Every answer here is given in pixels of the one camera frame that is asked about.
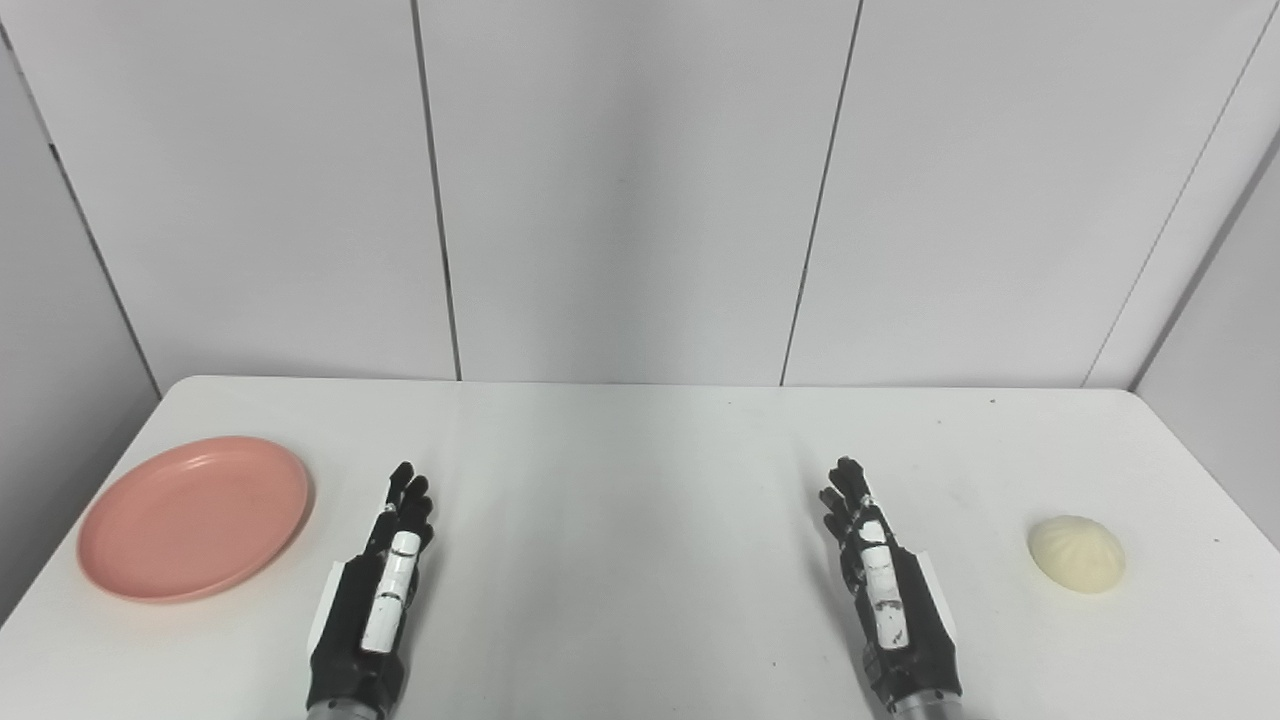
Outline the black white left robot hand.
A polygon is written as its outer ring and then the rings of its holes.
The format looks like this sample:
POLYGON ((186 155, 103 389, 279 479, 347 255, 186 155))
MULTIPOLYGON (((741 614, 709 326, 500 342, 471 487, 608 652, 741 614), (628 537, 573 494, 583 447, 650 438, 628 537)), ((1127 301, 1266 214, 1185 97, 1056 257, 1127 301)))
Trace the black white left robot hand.
POLYGON ((408 678, 401 643, 434 538, 429 480, 402 462, 364 550, 333 568, 308 652, 308 719, 389 719, 408 678))

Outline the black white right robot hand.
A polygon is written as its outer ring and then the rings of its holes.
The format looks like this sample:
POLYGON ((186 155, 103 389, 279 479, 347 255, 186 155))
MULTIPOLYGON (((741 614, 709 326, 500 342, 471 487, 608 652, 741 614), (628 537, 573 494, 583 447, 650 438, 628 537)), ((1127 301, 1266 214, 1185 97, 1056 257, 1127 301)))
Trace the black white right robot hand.
POLYGON ((824 524, 865 637, 870 691, 892 719, 963 719, 956 646, 920 559, 899 543, 860 462, 841 457, 828 482, 824 524))

